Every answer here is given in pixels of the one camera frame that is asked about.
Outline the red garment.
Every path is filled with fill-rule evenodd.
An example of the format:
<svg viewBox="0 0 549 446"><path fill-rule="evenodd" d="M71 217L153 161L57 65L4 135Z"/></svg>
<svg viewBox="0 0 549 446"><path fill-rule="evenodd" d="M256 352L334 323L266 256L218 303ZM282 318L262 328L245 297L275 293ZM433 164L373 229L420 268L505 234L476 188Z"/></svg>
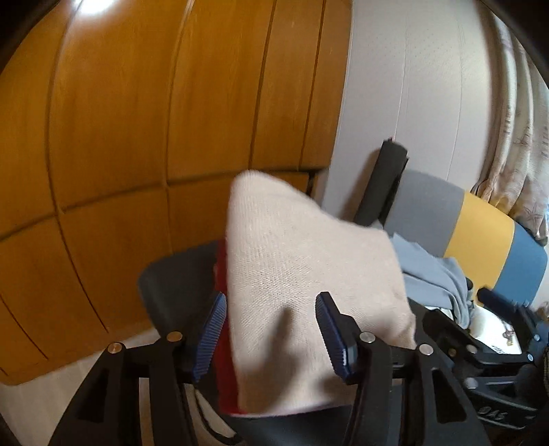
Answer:
<svg viewBox="0 0 549 446"><path fill-rule="evenodd" d="M229 301L227 277L226 243L224 240L220 240L214 267L215 290L223 293L226 301ZM218 389L218 407L223 413L245 416L248 415L248 412L239 403L239 387L234 370L229 321L229 311L227 310L212 360Z"/></svg>

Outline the wooden wardrobe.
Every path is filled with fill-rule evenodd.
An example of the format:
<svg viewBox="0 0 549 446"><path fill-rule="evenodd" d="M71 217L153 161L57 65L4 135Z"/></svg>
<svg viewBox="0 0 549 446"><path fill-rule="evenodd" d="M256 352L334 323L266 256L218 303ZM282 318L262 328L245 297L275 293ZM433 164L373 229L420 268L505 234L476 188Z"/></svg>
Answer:
<svg viewBox="0 0 549 446"><path fill-rule="evenodd" d="M153 260L223 237L234 177L312 192L348 1L1 5L1 381L149 326Z"/></svg>

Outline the light blue garment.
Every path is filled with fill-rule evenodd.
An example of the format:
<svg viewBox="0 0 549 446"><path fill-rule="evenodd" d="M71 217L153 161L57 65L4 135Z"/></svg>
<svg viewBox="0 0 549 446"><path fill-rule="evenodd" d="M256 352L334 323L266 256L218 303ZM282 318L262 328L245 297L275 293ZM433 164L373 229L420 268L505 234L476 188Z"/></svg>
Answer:
<svg viewBox="0 0 549 446"><path fill-rule="evenodd" d="M408 298L425 306L448 309L466 329L473 311L473 282L454 257L436 257L419 244L395 233L391 237L402 270Z"/></svg>

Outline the grey yellow blue sofa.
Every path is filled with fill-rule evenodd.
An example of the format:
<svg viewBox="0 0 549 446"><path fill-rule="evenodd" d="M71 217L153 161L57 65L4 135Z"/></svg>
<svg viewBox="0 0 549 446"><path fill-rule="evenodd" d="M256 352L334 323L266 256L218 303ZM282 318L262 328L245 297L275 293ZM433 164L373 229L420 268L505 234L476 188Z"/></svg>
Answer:
<svg viewBox="0 0 549 446"><path fill-rule="evenodd" d="M472 193L438 177L406 171L384 222L436 257L453 257L476 289L530 304L540 289L547 253L522 226Z"/></svg>

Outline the patterned beige curtain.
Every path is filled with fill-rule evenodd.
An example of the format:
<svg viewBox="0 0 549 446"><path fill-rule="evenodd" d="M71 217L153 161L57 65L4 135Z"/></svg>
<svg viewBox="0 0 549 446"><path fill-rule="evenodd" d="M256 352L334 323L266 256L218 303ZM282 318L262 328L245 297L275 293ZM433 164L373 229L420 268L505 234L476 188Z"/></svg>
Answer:
<svg viewBox="0 0 549 446"><path fill-rule="evenodd" d="M548 86L524 46L490 15L496 56L493 155L476 194L548 244Z"/></svg>

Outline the white printed cushion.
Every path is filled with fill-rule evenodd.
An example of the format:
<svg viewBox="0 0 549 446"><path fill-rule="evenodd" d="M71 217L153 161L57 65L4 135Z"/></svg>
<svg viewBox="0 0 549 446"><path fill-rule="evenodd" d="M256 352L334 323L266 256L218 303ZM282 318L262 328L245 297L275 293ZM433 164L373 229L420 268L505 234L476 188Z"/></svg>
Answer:
<svg viewBox="0 0 549 446"><path fill-rule="evenodd" d="M498 354L519 355L522 353L513 327L493 312L477 304L474 304L470 323L465 331Z"/></svg>

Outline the black rolled mat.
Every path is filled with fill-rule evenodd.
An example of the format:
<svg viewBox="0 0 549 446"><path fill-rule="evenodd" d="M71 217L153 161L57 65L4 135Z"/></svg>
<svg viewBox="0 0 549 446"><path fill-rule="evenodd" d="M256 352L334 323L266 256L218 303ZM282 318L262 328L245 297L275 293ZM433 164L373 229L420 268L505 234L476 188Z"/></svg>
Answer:
<svg viewBox="0 0 549 446"><path fill-rule="evenodd" d="M403 146L392 139L383 142L354 215L355 224L368 227L379 221L384 225L408 161L408 151Z"/></svg>

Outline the beige knit sweater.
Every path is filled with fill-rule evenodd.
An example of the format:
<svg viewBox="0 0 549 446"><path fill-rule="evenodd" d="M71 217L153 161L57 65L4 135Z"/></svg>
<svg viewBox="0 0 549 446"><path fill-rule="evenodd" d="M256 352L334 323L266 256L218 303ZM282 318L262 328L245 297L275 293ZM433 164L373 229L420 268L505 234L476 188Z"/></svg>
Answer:
<svg viewBox="0 0 549 446"><path fill-rule="evenodd" d="M315 318L329 293L360 329L414 349L416 320L388 235L325 213L285 181L247 171L232 184L226 228L228 317L242 416L341 406Z"/></svg>

